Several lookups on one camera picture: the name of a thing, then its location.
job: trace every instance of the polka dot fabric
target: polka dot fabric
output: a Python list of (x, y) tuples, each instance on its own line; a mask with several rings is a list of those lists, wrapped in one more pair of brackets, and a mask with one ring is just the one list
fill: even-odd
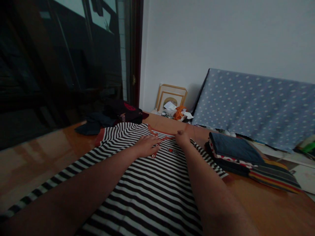
[(227, 129), (292, 152), (315, 134), (315, 85), (209, 69), (192, 124)]

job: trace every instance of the picture frame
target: picture frame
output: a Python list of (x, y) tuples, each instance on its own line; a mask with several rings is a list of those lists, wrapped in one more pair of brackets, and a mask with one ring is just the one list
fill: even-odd
[(160, 105), (162, 103), (160, 102), (160, 100), (161, 100), (163, 92), (168, 92), (169, 95), (173, 94), (172, 96), (180, 95), (181, 97), (183, 97), (183, 99), (181, 103), (178, 104), (177, 106), (184, 105), (186, 96), (187, 96), (187, 90), (185, 88), (174, 86), (174, 85), (161, 84), (158, 89), (157, 101), (156, 101), (156, 109), (158, 111), (160, 111)]
[(171, 102), (175, 106), (179, 107), (184, 102), (184, 95), (163, 91), (160, 96), (160, 101), (158, 103), (157, 110), (158, 111), (164, 110), (164, 105), (168, 102)]

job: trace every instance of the striped shirt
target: striped shirt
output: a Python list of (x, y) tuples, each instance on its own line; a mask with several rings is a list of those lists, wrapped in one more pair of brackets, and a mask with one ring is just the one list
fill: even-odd
[[(174, 135), (151, 129), (148, 124), (119, 123), (102, 129), (99, 147), (22, 198), (2, 216), (2, 220), (84, 169), (133, 146), (143, 135), (155, 135), (162, 139), (161, 149), (154, 158), (134, 161), (112, 193), (76, 234), (202, 235), (185, 155)], [(199, 145), (193, 140), (191, 143), (221, 178), (228, 175)]]

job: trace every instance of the red logo patch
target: red logo patch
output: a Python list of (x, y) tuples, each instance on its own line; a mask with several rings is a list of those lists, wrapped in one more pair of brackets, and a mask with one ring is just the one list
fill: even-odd
[(178, 156), (178, 154), (179, 154), (179, 152), (178, 152), (177, 150), (173, 150), (173, 149), (171, 149), (171, 148), (168, 148), (167, 151), (170, 152), (170, 153), (172, 153), (172, 154), (175, 154), (175, 155), (177, 155), (177, 156)]

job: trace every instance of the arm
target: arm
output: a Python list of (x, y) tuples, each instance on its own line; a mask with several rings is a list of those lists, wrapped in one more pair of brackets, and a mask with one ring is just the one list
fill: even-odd
[(74, 235), (110, 195), (127, 168), (160, 149), (142, 136), (132, 147), (101, 161), (40, 196), (1, 225), (4, 235)]
[(205, 235), (258, 235), (241, 203), (201, 157), (184, 131), (176, 142), (185, 153), (191, 188)]

